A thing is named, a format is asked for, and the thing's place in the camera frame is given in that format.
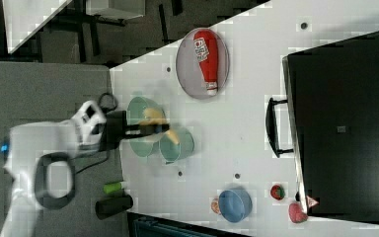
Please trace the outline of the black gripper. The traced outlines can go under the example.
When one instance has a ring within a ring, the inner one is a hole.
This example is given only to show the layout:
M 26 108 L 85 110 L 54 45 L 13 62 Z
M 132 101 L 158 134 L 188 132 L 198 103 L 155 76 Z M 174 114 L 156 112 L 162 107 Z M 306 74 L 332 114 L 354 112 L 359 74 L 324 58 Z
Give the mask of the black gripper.
M 113 111 L 107 114 L 107 122 L 102 134 L 102 150 L 109 151 L 118 148 L 125 138 L 146 137 L 170 129 L 168 124 L 133 124 L 127 126 L 126 111 Z

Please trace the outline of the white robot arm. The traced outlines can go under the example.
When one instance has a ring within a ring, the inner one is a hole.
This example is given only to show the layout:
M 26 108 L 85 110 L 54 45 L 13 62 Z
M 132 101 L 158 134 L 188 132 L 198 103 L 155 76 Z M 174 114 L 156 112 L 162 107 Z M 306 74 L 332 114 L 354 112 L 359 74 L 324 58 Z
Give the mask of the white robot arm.
M 95 101 L 85 102 L 70 119 L 12 127 L 1 148 L 13 185 L 0 237 L 33 237 L 42 210 L 59 210 L 75 198 L 75 158 L 114 150 L 124 139 L 169 129 L 168 122 L 158 117 L 129 124 L 126 111 Z

